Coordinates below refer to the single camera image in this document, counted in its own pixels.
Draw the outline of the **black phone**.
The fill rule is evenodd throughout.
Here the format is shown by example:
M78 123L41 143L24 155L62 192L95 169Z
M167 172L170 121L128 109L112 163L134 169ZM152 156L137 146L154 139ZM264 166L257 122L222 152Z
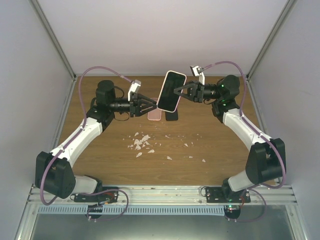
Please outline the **black phone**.
M181 87L185 85L186 80L185 74L169 70L164 77L157 99L157 108L169 113L175 112L181 97L179 95L182 92Z
M179 119L178 113L175 112L165 112L165 120L168 122L177 121Z

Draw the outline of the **pink phone case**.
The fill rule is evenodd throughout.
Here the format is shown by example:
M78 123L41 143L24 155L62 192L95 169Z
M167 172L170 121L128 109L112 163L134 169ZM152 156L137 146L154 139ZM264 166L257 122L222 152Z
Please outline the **pink phone case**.
M162 118L162 111L160 109L154 109L147 114L149 121L160 121Z

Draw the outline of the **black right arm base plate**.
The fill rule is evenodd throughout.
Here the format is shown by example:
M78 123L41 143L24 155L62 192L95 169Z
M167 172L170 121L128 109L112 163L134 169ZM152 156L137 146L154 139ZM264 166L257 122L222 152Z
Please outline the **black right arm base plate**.
M221 186L203 186L200 195L205 197L207 203L242 204L250 203L250 193L240 190L237 192L226 190Z

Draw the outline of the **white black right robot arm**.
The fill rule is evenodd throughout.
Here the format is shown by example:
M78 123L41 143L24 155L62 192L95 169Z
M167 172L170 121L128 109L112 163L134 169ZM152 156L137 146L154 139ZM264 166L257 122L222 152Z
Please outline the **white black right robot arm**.
M240 79L237 76L228 75L216 84L190 81L173 92L194 103L210 100L213 115L230 128L249 151L245 169L223 181L223 200L232 203L246 189L264 185L276 178L286 180L285 143L264 133L241 111L235 100L240 93Z

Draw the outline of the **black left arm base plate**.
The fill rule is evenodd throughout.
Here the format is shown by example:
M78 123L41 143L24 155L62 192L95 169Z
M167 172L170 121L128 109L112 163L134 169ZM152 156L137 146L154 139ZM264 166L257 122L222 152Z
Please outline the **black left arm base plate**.
M96 189L94 193L72 194L69 198L76 203L116 203L118 201L119 188L116 186L102 186Z

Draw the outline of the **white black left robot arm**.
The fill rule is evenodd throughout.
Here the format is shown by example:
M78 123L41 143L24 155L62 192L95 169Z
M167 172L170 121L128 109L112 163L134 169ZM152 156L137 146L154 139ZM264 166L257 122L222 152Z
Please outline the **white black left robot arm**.
M131 83L128 95L116 96L117 86L111 80L98 83L90 109L76 130L50 152L40 152L36 157L35 185L40 193L48 192L57 198L84 194L92 202L103 197L99 180L90 176L78 176L73 172L78 157L89 144L101 135L116 113L140 117L157 108L155 100L138 93L140 81Z

